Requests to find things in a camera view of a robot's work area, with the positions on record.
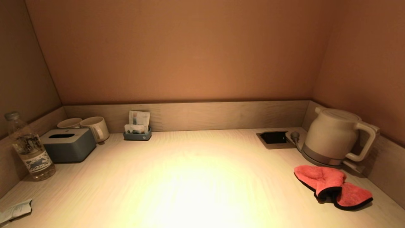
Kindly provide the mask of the white electric kettle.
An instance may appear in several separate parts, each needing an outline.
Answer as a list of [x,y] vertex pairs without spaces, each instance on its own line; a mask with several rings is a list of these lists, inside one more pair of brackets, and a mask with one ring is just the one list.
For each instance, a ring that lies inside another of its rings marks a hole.
[[[329,158],[343,159],[345,164],[365,159],[376,138],[380,135],[379,127],[363,122],[358,115],[353,113],[319,107],[315,109],[315,112],[318,116],[308,129],[303,147],[307,146]],[[368,132],[369,138],[360,154],[356,155],[351,151],[358,139],[358,130]]]

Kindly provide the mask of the recessed black power socket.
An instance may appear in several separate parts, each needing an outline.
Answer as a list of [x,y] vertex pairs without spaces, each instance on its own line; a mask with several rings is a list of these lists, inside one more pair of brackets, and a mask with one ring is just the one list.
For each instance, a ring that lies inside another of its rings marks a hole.
[[287,137],[288,131],[268,131],[256,133],[266,149],[293,149],[296,148],[291,139]]

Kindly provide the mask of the grey tissue box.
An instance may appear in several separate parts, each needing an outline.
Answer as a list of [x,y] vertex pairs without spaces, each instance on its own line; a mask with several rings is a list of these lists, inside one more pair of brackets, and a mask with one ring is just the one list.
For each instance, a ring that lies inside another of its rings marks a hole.
[[54,129],[40,137],[54,163],[84,161],[97,143],[90,129]]

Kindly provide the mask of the clear plastic water bottle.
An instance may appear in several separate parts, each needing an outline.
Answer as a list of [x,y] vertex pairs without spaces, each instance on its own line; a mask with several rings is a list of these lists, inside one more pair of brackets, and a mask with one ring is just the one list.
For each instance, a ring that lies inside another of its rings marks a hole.
[[12,146],[34,181],[43,181],[56,173],[56,167],[49,157],[38,133],[24,121],[19,112],[4,115]]

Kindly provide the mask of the grey kettle base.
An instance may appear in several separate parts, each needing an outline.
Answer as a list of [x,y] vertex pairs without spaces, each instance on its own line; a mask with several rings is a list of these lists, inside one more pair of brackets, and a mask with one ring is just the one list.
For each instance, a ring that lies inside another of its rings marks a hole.
[[315,165],[330,168],[340,168],[343,164],[343,159],[333,159],[323,156],[311,150],[307,146],[304,146],[302,150],[303,157]]

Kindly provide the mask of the tall white sachet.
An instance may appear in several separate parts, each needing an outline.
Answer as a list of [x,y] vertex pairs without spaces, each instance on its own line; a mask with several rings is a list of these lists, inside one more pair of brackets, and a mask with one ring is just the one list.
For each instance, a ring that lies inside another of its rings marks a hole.
[[150,123],[150,113],[145,111],[129,111],[129,124],[144,125],[148,131]]

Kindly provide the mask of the short white sachet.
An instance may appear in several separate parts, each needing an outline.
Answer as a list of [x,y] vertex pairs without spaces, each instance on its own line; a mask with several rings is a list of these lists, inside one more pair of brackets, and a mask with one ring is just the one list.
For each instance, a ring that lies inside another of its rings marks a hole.
[[126,124],[124,126],[126,134],[145,134],[147,133],[147,129],[144,125],[138,124]]

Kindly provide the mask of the white mug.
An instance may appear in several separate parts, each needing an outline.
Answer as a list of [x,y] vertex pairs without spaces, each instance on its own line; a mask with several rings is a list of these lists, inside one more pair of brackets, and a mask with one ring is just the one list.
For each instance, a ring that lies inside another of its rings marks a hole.
[[104,142],[110,136],[105,118],[103,118],[103,117],[86,118],[86,119],[82,120],[79,124],[80,124],[81,128],[90,129],[96,143]]
[[82,118],[69,118],[57,124],[59,129],[79,129]]

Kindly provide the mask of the red cloth with black trim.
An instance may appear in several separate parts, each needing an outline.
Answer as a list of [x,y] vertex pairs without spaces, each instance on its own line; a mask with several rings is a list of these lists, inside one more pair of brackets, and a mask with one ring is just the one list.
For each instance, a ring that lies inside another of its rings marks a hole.
[[335,168],[301,165],[294,168],[294,175],[318,201],[330,200],[341,210],[361,209],[373,201],[370,191],[347,182],[346,174]]

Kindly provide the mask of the crumpled white paper wrapper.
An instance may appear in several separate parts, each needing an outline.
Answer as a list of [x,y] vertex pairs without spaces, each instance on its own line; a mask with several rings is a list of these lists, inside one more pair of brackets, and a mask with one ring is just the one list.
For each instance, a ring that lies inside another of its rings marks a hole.
[[25,200],[21,203],[13,205],[3,212],[0,212],[0,224],[4,224],[13,219],[25,216],[32,212],[32,198]]

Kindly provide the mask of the small grey sachet tray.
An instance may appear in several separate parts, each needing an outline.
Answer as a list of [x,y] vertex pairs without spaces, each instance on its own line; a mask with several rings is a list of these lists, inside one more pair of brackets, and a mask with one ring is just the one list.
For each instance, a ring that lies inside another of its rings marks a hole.
[[149,141],[151,137],[152,137],[152,129],[150,126],[148,127],[147,133],[139,133],[134,129],[126,130],[123,133],[123,138],[124,140],[127,141]]

